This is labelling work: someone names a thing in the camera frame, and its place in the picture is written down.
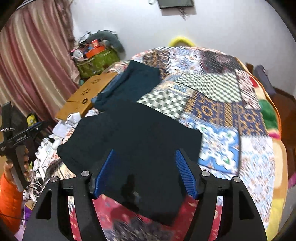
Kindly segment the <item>person left hand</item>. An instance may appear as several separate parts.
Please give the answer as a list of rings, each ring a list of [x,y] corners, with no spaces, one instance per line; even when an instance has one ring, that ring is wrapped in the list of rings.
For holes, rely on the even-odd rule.
[[[29,151],[25,146],[18,146],[6,155],[4,173],[19,191],[28,185]]]

